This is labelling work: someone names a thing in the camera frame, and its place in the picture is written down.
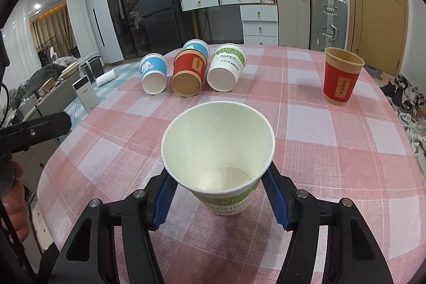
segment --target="screw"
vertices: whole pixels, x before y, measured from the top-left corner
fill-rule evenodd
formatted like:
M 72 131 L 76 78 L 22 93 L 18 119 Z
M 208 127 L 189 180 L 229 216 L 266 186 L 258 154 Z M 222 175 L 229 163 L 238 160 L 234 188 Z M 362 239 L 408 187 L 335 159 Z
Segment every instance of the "screw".
M 133 196 L 137 199 L 145 196 L 145 191 L 143 189 L 138 189 L 133 193 Z
M 308 194 L 308 192 L 306 190 L 299 189 L 298 191 L 296 191 L 296 195 L 298 197 L 301 197 L 302 199 L 304 199 L 304 198 L 308 197 L 309 194 Z
M 352 207 L 352 205 L 354 204 L 354 203 L 352 202 L 352 200 L 351 200 L 351 199 L 348 199 L 347 197 L 346 197 L 346 198 L 344 198 L 344 199 L 342 199 L 342 203 L 343 203 L 343 205 L 344 205 L 344 206 L 346 206 L 346 207 Z
M 90 207 L 98 207 L 100 203 L 101 203 L 101 201 L 99 199 L 93 199 L 92 201 L 89 202 L 89 206 Z

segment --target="round table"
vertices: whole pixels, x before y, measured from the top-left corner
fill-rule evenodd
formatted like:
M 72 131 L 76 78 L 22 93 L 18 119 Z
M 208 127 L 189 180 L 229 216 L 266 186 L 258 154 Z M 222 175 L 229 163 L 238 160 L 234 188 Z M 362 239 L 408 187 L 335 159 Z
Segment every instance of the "round table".
M 349 197 L 356 203 L 395 284 L 405 284 L 426 256 L 426 199 L 417 160 L 383 93 L 363 70 L 349 103 L 335 106 L 322 96 L 324 53 L 243 47 L 248 63 L 229 93 L 216 92 L 204 81 L 195 97 L 174 94 L 175 50 L 165 56 L 169 69 L 163 93 L 144 93 L 136 73 L 83 119 L 50 158 L 38 187 L 55 243 L 63 246 L 92 198 L 123 199 L 161 172 L 161 138 L 180 113 L 204 102 L 233 100 L 269 120 L 276 134 L 274 163 L 298 188 L 318 199 Z M 326 227 L 319 236 L 314 283 L 322 278 Z M 116 237 L 118 270 L 128 281 Z M 278 277 L 291 232 L 276 223 L 261 184 L 245 211 L 227 217 L 208 211 L 178 186 L 165 224 L 151 238 L 168 284 L 266 284 Z

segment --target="blue paper cup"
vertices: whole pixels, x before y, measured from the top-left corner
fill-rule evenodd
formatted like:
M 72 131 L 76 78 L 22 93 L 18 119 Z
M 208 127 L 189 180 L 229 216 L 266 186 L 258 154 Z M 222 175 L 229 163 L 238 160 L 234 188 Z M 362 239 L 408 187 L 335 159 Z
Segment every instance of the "blue paper cup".
M 209 58 L 210 49 L 206 42 L 199 39 L 192 39 L 184 45 L 184 50 L 189 48 L 201 52 L 206 59 Z
M 142 58 L 139 64 L 142 88 L 148 94 L 161 93 L 167 86 L 167 65 L 164 57 L 151 53 Z

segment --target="finger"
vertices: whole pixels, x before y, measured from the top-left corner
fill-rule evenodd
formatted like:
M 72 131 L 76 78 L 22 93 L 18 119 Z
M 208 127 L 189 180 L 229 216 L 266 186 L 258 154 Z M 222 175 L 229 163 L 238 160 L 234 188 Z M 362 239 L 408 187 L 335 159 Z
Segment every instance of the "finger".
M 15 230 L 20 230 L 28 226 L 28 215 L 26 214 L 25 210 L 14 214 L 9 214 L 9 219 Z
M 25 189 L 19 180 L 15 180 L 15 185 L 3 199 L 3 205 L 8 214 L 17 213 L 25 207 Z
M 16 235 L 18 235 L 19 241 L 24 242 L 29 235 L 29 226 L 16 230 Z
M 24 169 L 22 168 L 22 165 L 14 160 L 12 160 L 12 163 L 15 165 L 15 177 L 21 178 L 22 175 L 24 174 Z

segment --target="wooden door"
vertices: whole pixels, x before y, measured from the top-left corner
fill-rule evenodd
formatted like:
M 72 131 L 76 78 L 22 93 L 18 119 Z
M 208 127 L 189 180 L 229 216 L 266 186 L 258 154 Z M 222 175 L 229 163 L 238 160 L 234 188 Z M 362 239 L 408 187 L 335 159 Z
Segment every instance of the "wooden door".
M 408 1 L 354 0 L 354 4 L 348 48 L 366 65 L 396 75 L 405 49 Z

